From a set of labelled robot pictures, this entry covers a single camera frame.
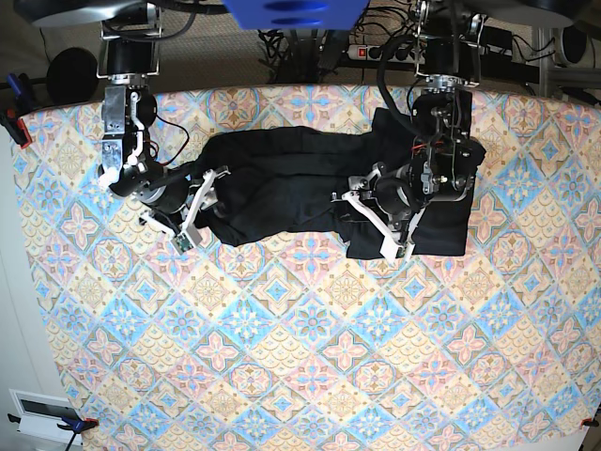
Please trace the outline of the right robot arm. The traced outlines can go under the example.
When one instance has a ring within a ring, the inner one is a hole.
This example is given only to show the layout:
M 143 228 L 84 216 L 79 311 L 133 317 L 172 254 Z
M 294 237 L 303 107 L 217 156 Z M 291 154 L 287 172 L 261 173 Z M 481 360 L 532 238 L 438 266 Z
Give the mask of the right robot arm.
M 177 38 L 162 28 L 162 13 L 183 12 L 185 34 L 201 16 L 222 15 L 224 5 L 204 1 L 16 1 L 14 10 L 37 27 L 100 23 L 102 55 L 97 75 L 107 80 L 101 114 L 103 137 L 98 184 L 119 198 L 132 196 L 146 206 L 141 224 L 164 233 L 179 254 L 201 241 L 194 219 L 217 202 L 214 182 L 226 167 L 210 169 L 199 179 L 193 166 L 160 162 L 149 129 L 158 119 L 148 79 L 159 72 L 159 45 Z

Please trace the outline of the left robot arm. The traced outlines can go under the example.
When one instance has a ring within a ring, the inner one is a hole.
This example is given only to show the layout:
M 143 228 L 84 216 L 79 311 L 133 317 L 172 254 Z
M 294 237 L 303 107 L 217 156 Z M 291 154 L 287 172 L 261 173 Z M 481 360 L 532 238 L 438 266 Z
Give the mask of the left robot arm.
M 481 82 L 481 36 L 488 18 L 562 28 L 584 1 L 421 1 L 408 32 L 383 46 L 377 70 L 384 107 L 382 139 L 369 173 L 353 175 L 331 198 L 343 223 L 347 256 L 389 262 L 415 255 L 461 257 L 484 147 L 470 135 L 472 91 Z M 404 52 L 413 60 L 418 97 L 400 110 L 386 66 Z

